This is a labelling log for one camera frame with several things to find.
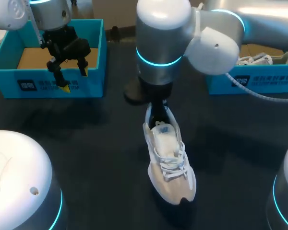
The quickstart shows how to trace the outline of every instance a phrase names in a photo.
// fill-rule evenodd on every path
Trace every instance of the glowing blue light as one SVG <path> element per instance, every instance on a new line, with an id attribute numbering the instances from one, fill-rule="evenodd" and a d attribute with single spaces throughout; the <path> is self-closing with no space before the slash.
<path id="1" fill-rule="evenodd" d="M 229 14 L 235 16 L 235 17 L 238 18 L 239 21 L 242 23 L 242 25 L 243 25 L 243 30 L 245 31 L 245 25 L 244 25 L 243 20 L 242 20 L 237 14 L 235 14 L 234 12 L 231 12 L 231 11 L 228 11 L 228 10 L 223 10 L 223 9 L 216 9 L 216 10 L 212 10 L 212 11 L 229 13 Z"/>
<path id="2" fill-rule="evenodd" d="M 44 3 L 47 1 L 51 1 L 51 0 L 37 0 L 37 1 L 30 1 L 30 4 L 39 4 L 39 3 Z"/>
<path id="3" fill-rule="evenodd" d="M 142 57 L 141 54 L 139 53 L 138 48 L 136 49 L 136 52 L 138 53 L 140 59 L 142 59 L 144 62 L 146 62 L 146 63 L 149 64 L 149 65 L 157 66 L 157 67 L 165 67 L 165 66 L 173 65 L 173 64 L 175 64 L 176 62 L 178 62 L 178 61 L 182 58 L 182 56 L 181 56 L 181 57 L 178 58 L 177 60 L 175 60 L 175 61 L 173 61 L 173 62 L 171 62 L 171 63 L 167 63 L 167 64 L 155 64 L 155 63 L 152 63 L 152 62 L 150 62 L 150 61 L 145 60 L 144 57 Z"/>
<path id="4" fill-rule="evenodd" d="M 62 190 L 61 190 L 61 204 L 60 204 L 60 208 L 59 208 L 57 217 L 56 217 L 56 219 L 54 220 L 54 222 L 53 222 L 53 224 L 51 225 L 51 227 L 50 227 L 49 230 L 52 230 L 53 227 L 56 225 L 56 223 L 57 223 L 57 221 L 58 221 L 58 218 L 59 218 L 59 216 L 60 216 L 61 210 L 62 210 L 62 204 L 63 204 L 63 193 L 62 193 Z"/>
<path id="5" fill-rule="evenodd" d="M 283 218 L 283 220 L 285 221 L 285 223 L 288 225 L 288 221 L 284 218 L 283 214 L 280 212 L 280 210 L 279 210 L 279 208 L 278 208 L 278 206 L 277 206 L 277 203 L 276 203 L 276 199 L 275 199 L 275 195 L 274 195 L 274 186 L 275 186 L 276 177 L 275 177 L 275 180 L 274 180 L 274 183 L 273 183 L 273 190 L 272 190 L 272 192 L 273 192 L 273 198 L 274 198 L 274 203 L 275 203 L 275 206 L 276 206 L 276 208 L 277 208 L 280 216 Z"/>

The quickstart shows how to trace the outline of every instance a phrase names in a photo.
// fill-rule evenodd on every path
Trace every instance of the dark tabletop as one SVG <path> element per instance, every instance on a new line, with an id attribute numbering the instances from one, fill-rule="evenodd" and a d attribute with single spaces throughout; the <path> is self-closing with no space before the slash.
<path id="1" fill-rule="evenodd" d="M 288 148 L 288 104 L 209 96 L 184 61 L 169 107 L 197 178 L 195 202 L 171 207 L 152 189 L 145 106 L 123 98 L 135 45 L 109 44 L 102 99 L 5 100 L 0 129 L 48 153 L 69 208 L 69 230 L 266 230 L 265 203 Z"/>

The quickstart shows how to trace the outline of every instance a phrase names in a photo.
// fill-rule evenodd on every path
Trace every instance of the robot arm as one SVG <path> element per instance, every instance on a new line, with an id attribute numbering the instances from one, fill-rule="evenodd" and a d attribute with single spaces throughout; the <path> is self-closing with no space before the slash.
<path id="1" fill-rule="evenodd" d="M 0 0 L 0 30 L 18 30 L 28 21 L 22 0 Z"/>
<path id="2" fill-rule="evenodd" d="M 288 51 L 288 1 L 208 0 L 204 10 L 188 0 L 139 0 L 138 76 L 150 100 L 166 99 L 182 56 L 209 75 L 229 72 L 242 44 Z"/>
<path id="3" fill-rule="evenodd" d="M 60 64 L 65 60 L 78 60 L 81 75 L 87 76 L 88 63 L 85 57 L 91 52 L 89 43 L 77 36 L 75 29 L 68 26 L 72 17 L 66 0 L 0 0 L 0 29 L 17 30 L 28 18 L 33 19 L 41 48 L 47 48 L 53 59 L 47 68 L 53 73 L 56 85 L 70 92 Z"/>

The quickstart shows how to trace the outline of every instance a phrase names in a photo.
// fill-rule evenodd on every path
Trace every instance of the blue cardboard box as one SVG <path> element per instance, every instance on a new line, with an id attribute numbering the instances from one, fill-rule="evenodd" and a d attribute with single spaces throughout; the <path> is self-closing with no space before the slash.
<path id="1" fill-rule="evenodd" d="M 39 47 L 32 24 L 28 22 L 18 31 L 7 32 L 0 45 L 0 90 L 5 98 L 102 97 L 107 59 L 103 20 L 72 20 L 69 25 L 96 50 L 95 68 L 88 69 L 88 77 L 83 77 L 78 68 L 62 68 L 71 90 L 66 93 L 55 85 L 46 63 L 41 63 L 45 66 L 42 69 L 18 69 L 25 48 Z"/>
<path id="2" fill-rule="evenodd" d="M 256 93 L 288 92 L 288 65 L 236 66 L 230 75 L 240 84 Z M 246 93 L 225 75 L 206 77 L 210 94 Z"/>

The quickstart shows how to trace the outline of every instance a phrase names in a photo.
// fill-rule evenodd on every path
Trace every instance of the shoelace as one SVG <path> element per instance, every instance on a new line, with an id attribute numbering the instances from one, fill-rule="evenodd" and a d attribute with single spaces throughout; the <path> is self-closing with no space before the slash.
<path id="1" fill-rule="evenodd" d="M 239 66 L 249 65 L 252 62 L 254 62 L 254 59 L 250 56 L 247 56 L 247 57 L 239 58 L 239 60 L 237 61 L 237 65 Z"/>
<path id="2" fill-rule="evenodd" d="M 168 181 L 170 178 L 184 175 L 187 177 L 187 167 L 185 166 L 185 145 L 181 141 L 181 148 L 178 157 L 161 157 L 156 148 L 154 148 L 156 156 L 159 158 L 160 167 L 164 178 Z"/>

